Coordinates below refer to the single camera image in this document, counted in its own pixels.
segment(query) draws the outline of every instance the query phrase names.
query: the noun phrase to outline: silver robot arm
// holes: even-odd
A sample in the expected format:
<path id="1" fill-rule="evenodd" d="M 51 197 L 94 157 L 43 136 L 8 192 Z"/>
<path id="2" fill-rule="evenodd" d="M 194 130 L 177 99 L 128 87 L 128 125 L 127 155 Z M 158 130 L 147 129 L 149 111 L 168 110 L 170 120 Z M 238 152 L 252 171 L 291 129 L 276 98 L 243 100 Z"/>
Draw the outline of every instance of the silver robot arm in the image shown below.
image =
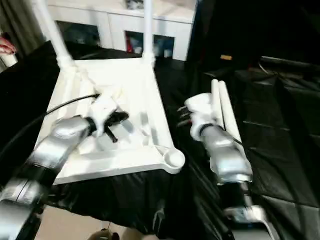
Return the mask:
<path id="1" fill-rule="evenodd" d="M 253 203 L 251 164 L 243 148 L 222 128 L 223 120 L 219 120 L 217 111 L 213 111 L 215 103 L 212 99 L 210 93 L 202 93 L 187 99 L 185 105 L 192 122 L 190 135 L 194 140 L 203 143 L 210 156 L 210 169 L 216 176 L 222 210 L 233 224 L 262 224 L 267 230 L 268 238 L 279 240 L 279 235 L 268 221 L 264 209 Z"/>
<path id="2" fill-rule="evenodd" d="M 0 240 L 32 240 L 56 176 L 75 148 L 96 130 L 89 117 L 58 121 L 0 195 Z"/>

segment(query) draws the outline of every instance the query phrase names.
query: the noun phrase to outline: white cabinet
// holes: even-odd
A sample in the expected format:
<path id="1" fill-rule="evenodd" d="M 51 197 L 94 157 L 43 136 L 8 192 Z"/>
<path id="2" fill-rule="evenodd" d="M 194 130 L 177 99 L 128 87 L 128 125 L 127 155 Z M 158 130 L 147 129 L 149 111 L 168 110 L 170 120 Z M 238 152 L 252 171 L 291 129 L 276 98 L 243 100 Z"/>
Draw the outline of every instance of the white cabinet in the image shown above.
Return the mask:
<path id="1" fill-rule="evenodd" d="M 126 51 L 125 31 L 143 33 L 144 18 L 120 14 L 109 14 L 113 48 Z M 187 57 L 192 25 L 175 21 L 153 19 L 153 34 L 174 38 L 173 59 L 184 61 Z"/>
<path id="2" fill-rule="evenodd" d="M 196 1 L 153 0 L 153 34 L 174 38 L 173 59 L 187 57 Z M 104 48 L 126 51 L 125 32 L 144 31 L 143 10 L 126 9 L 125 0 L 48 0 L 48 5 L 56 21 L 96 26 Z"/>

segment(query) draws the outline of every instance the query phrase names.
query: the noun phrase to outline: black tablecloth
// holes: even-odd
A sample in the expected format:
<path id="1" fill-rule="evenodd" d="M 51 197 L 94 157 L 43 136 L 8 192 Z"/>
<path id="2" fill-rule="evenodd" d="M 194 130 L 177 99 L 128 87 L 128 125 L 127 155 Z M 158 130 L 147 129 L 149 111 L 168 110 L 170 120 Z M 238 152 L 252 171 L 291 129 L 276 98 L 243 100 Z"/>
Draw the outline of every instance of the black tablecloth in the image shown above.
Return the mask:
<path id="1" fill-rule="evenodd" d="M 74 59 L 131 58 L 137 55 L 68 44 Z M 155 74 L 175 146 L 183 151 L 182 171 L 138 172 L 60 185 L 50 205 L 112 221 L 159 238 L 219 240 L 228 232 L 209 158 L 191 139 L 190 127 L 177 128 L 177 108 L 188 97 L 210 92 L 211 78 L 196 66 L 159 59 Z M 0 74 L 0 147 L 25 124 L 45 112 L 59 74 L 46 43 Z M 237 71 L 223 77 L 254 181 L 252 194 L 283 240 L 320 239 L 320 93 L 276 75 Z M 33 149 L 41 124 L 31 128 L 0 159 L 4 184 Z"/>

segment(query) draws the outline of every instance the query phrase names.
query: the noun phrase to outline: black cable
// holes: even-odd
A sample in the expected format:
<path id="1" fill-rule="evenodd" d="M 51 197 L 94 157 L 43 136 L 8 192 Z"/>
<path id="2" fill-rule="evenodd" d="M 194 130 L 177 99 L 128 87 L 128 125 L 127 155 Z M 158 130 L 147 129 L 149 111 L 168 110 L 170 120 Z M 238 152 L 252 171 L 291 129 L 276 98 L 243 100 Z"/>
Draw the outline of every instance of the black cable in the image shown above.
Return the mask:
<path id="1" fill-rule="evenodd" d="M 302 86 L 308 90 L 311 90 L 311 91 L 319 91 L 319 87 L 318 85 L 315 85 L 314 83 L 308 81 L 308 80 L 305 80 L 304 78 L 302 79 L 299 79 L 299 78 L 295 78 L 295 77 L 290 77 L 290 76 L 283 76 L 280 74 L 280 72 L 278 71 L 267 71 L 262 65 L 260 62 L 258 62 L 258 65 L 259 67 L 261 68 L 261 70 L 268 74 L 268 75 L 273 75 L 273 76 L 276 76 L 277 78 L 279 78 L 280 80 L 282 80 L 288 87 L 292 87 L 289 83 L 288 83 L 288 80 L 290 80 L 291 82 L 299 85 L 299 86 Z"/>
<path id="2" fill-rule="evenodd" d="M 233 141 L 235 141 L 237 144 L 240 144 L 241 146 L 244 147 L 244 145 L 242 144 L 242 142 L 240 142 L 238 139 L 236 139 L 236 138 L 233 137 L 233 136 L 231 136 L 231 137 L 232 137 Z"/>
<path id="3" fill-rule="evenodd" d="M 3 156 L 5 155 L 5 153 L 14 145 L 14 143 L 22 136 L 26 133 L 26 131 L 32 127 L 34 124 L 38 123 L 39 121 L 41 121 L 45 116 L 53 113 L 54 111 L 57 111 L 58 109 L 72 104 L 74 102 L 78 102 L 80 100 L 83 99 L 89 99 L 89 98 L 97 98 L 99 96 L 99 94 L 91 94 L 91 95 L 86 95 L 86 96 L 82 96 L 82 97 L 77 97 L 75 99 L 72 99 L 70 101 L 66 101 L 65 103 L 62 103 L 52 109 L 50 109 L 49 111 L 41 114 L 40 116 L 36 117 L 34 120 L 32 120 L 31 122 L 29 122 L 27 125 L 25 125 L 20 131 L 18 131 L 11 139 L 10 141 L 8 141 L 6 143 L 6 145 L 2 148 L 1 152 L 0 152 L 0 161 L 3 158 Z"/>

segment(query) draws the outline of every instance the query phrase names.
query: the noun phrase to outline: white tube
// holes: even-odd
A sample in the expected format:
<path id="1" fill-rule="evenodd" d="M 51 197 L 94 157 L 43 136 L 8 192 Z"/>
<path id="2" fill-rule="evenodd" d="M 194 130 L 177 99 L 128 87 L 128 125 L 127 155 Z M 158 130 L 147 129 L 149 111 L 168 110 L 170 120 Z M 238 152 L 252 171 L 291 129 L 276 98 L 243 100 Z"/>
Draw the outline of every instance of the white tube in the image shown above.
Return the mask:
<path id="1" fill-rule="evenodd" d="M 153 51 L 153 0 L 144 0 L 144 34 L 143 34 L 143 58 L 153 64 L 155 55 Z"/>
<path id="2" fill-rule="evenodd" d="M 223 113 L 225 130 L 232 137 L 234 137 L 236 140 L 241 142 L 241 137 L 240 137 L 239 129 L 237 126 L 235 114 L 232 109 L 227 86 L 224 81 L 219 82 L 219 94 L 220 94 L 220 101 L 221 101 L 221 108 L 222 108 L 222 113 Z M 246 157 L 244 147 L 238 143 L 237 143 L 237 146 L 238 146 L 239 151 L 242 153 L 242 155 L 244 157 Z"/>
<path id="3" fill-rule="evenodd" d="M 2 59 L 2 61 L 4 62 L 4 65 L 9 68 L 11 67 L 12 65 L 16 64 L 18 61 L 17 61 L 17 58 L 14 54 L 1 54 L 0 55 L 0 58 Z"/>
<path id="4" fill-rule="evenodd" d="M 58 26 L 49 13 L 47 1 L 36 0 L 35 3 L 38 7 L 38 12 L 42 15 L 42 19 L 48 30 L 59 67 L 67 68 L 74 66 L 74 61 L 67 51 Z"/>
<path id="5" fill-rule="evenodd" d="M 174 148 L 156 76 L 150 64 L 145 65 L 144 72 L 145 78 L 142 84 L 153 143 L 168 149 Z"/>
<path id="6" fill-rule="evenodd" d="M 219 82 L 217 79 L 213 79 L 211 81 L 211 97 L 212 117 L 216 120 L 217 125 L 219 125 L 222 128 L 225 128 L 220 103 Z"/>

